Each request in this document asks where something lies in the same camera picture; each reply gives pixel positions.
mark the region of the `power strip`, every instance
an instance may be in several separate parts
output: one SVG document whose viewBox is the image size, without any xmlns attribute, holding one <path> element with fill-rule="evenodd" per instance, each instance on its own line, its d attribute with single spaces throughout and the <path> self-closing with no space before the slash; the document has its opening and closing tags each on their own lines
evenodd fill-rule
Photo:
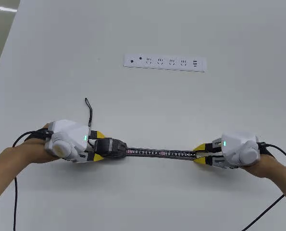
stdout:
<svg viewBox="0 0 286 231">
<path fill-rule="evenodd" d="M 207 69 L 207 62 L 205 58 L 199 57 L 191 58 L 156 54 L 125 54 L 124 66 L 205 72 Z"/>
</svg>

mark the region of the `black cable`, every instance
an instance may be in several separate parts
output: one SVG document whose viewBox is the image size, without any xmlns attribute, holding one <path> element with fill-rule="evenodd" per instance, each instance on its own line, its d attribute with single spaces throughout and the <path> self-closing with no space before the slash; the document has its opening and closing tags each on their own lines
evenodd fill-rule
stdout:
<svg viewBox="0 0 286 231">
<path fill-rule="evenodd" d="M 87 98 L 85 98 L 85 103 L 86 103 L 86 105 L 89 107 L 88 126 L 91 127 L 91 120 L 92 120 L 92 118 L 93 118 L 93 109 L 91 108 L 90 103 L 89 103 L 89 101 L 88 101 Z"/>
<path fill-rule="evenodd" d="M 265 147 L 273 147 L 279 150 L 281 153 L 283 153 L 286 156 L 286 153 L 284 152 L 283 149 L 273 145 L 273 144 L 262 144 Z M 248 230 L 253 224 L 256 223 L 263 215 L 265 215 L 274 205 L 276 205 L 280 200 L 282 200 L 285 197 L 285 195 L 281 195 L 276 201 L 274 201 L 269 207 L 267 207 L 258 217 L 256 217 L 247 227 L 245 227 L 242 231 Z"/>
<path fill-rule="evenodd" d="M 13 143 L 12 147 L 14 148 L 17 145 L 17 142 L 19 142 L 20 139 L 22 139 L 24 136 L 28 134 L 45 134 L 46 132 L 40 131 L 28 131 L 21 136 Z M 13 209 L 13 231 L 16 231 L 16 223 L 17 223 L 17 204 L 18 204 L 18 180 L 17 177 L 14 178 L 14 209 Z"/>
</svg>

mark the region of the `table surface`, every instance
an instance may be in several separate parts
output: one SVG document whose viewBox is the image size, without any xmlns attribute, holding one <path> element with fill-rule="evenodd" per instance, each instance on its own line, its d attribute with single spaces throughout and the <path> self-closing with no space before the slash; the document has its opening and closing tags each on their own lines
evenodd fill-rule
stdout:
<svg viewBox="0 0 286 231">
<path fill-rule="evenodd" d="M 208 71 L 125 68 L 125 53 L 202 56 Z M 286 0 L 22 0 L 0 59 L 0 152 L 53 120 L 86 124 L 85 97 L 93 129 L 128 146 L 247 130 L 286 150 Z M 237 231 L 281 194 L 243 170 L 139 157 L 30 165 L 18 184 L 21 231 Z M 11 184 L 0 231 L 13 200 Z M 283 227 L 286 199 L 251 230 Z"/>
</svg>

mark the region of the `human hand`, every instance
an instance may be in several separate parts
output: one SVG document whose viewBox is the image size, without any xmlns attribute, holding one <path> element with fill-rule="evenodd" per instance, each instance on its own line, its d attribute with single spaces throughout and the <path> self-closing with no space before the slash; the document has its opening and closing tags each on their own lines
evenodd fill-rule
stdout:
<svg viewBox="0 0 286 231">
<path fill-rule="evenodd" d="M 45 141 L 40 139 L 29 139 L 22 144 L 14 147 L 16 152 L 24 155 L 24 158 L 28 161 L 28 163 L 47 163 L 50 161 L 57 160 L 56 156 L 52 156 L 45 151 L 44 148 Z"/>
<path fill-rule="evenodd" d="M 272 173 L 283 167 L 274 157 L 261 154 L 261 159 L 258 163 L 252 166 L 242 166 L 241 168 L 250 174 L 259 178 L 270 178 Z"/>
</svg>

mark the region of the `white plastic housing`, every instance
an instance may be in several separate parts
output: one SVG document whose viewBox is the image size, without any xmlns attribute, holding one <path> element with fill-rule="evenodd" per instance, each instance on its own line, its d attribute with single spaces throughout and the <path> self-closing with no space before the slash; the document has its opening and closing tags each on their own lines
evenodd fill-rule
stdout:
<svg viewBox="0 0 286 231">
<path fill-rule="evenodd" d="M 222 153 L 232 165 L 249 166 L 260 160 L 258 138 L 249 132 L 230 132 L 222 135 Z"/>
<path fill-rule="evenodd" d="M 66 160 L 76 160 L 86 150 L 88 126 L 64 119 L 50 123 L 48 129 L 54 132 L 45 144 L 46 151 L 51 154 Z"/>
</svg>

